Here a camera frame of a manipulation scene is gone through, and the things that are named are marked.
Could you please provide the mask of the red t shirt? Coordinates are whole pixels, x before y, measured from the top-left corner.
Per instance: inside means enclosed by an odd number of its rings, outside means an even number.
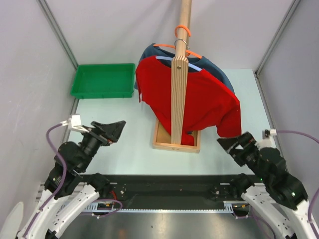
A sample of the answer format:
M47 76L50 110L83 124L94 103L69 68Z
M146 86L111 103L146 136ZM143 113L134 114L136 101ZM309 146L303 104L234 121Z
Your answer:
M155 56L136 69L139 100L148 104L167 132L171 132L171 69ZM187 76L181 143L194 145L190 131L216 126L220 137L240 136L241 109L235 94L207 70Z

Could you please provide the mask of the light blue hanger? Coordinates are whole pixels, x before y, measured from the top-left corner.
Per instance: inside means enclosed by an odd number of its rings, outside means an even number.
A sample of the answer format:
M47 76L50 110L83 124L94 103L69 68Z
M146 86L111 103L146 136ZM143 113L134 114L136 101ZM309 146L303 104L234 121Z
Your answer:
M173 58L165 57L165 56L156 56L156 59L158 59L158 60L166 60L166 61L170 61L170 62L173 60ZM199 68L199 67L197 67L197 66L195 66L193 64L190 64L190 63L188 64L188 66L189 66L189 68L192 68L195 71L201 71L202 70L201 68Z

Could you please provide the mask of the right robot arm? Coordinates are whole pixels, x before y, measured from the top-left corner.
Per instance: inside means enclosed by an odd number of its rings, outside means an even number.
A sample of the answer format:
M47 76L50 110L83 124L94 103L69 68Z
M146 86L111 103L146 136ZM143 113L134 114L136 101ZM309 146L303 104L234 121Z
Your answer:
M302 182L286 170L285 159L273 146L273 138L278 134L277 129L266 129L261 141L256 141L249 132L217 141L239 166L248 166L284 214L265 199L246 174L231 180L230 195L252 206L261 216L260 220L270 227L274 238L317 239L319 228L312 211L319 194L309 199Z

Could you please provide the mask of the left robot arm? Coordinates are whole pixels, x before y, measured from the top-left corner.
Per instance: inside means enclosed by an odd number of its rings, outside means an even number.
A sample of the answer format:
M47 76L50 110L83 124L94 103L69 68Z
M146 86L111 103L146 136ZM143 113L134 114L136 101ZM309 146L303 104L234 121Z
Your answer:
M40 200L26 225L17 232L17 239L58 239L68 226L95 201L107 201L112 205L119 203L108 178L100 173L89 176L83 189L71 201L69 197L86 172L100 147L118 142L126 125L124 120L109 124L96 121L84 126L79 115L52 126L46 139L55 153L55 165L44 183ZM70 131L82 134L80 143L65 142L56 148L50 133L56 128L66 126Z

